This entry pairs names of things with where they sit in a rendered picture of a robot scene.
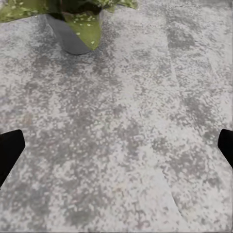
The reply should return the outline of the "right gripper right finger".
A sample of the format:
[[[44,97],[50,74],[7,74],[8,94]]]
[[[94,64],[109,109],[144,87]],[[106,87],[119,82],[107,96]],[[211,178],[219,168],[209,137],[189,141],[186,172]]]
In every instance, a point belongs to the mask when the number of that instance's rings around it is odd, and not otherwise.
[[[233,168],[233,131],[222,129],[217,145]]]

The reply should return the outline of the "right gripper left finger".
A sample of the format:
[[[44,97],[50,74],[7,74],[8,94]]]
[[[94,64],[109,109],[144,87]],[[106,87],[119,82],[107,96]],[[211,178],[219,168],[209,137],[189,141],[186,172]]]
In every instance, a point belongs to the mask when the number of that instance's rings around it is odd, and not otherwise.
[[[0,134],[0,187],[25,148],[22,130]]]

